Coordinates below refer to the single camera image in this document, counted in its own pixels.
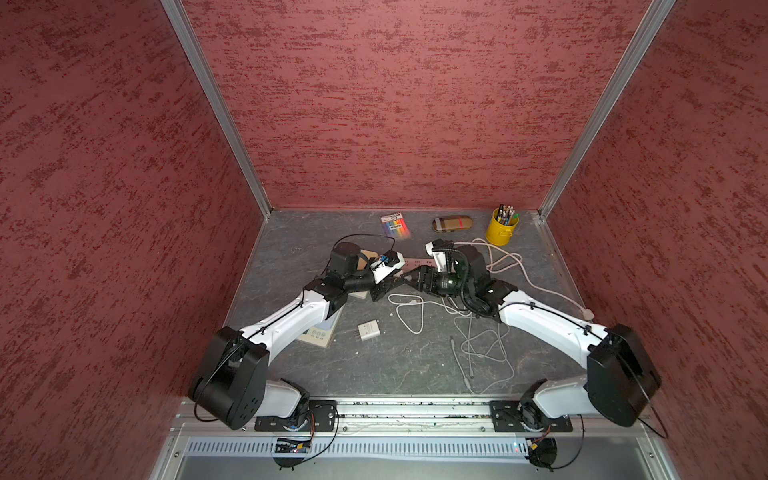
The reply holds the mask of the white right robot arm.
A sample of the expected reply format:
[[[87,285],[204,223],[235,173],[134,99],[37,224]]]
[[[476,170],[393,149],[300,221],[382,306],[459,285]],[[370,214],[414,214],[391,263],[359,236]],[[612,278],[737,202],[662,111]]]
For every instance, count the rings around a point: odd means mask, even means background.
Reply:
[[[437,240],[427,250],[433,265],[403,274],[404,284],[433,296],[456,297],[469,313],[522,330],[581,367],[575,377],[542,379],[523,394],[515,416],[527,430],[544,431],[560,417],[584,414],[601,415],[621,427],[639,421],[661,378],[630,327],[605,327],[541,303],[493,277],[470,245]]]

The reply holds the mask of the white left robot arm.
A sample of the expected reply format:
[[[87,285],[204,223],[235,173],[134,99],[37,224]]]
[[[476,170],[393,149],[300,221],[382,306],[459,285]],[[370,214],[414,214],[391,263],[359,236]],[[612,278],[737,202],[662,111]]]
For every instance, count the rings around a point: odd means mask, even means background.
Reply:
[[[216,332],[188,390],[193,408],[232,430],[261,417],[278,419],[288,430],[303,428],[310,395],[287,380],[270,380],[271,362],[305,331],[336,319],[351,293],[373,293],[404,265],[403,255],[394,250],[369,258],[355,243],[335,245],[323,273],[293,302],[240,330]]]

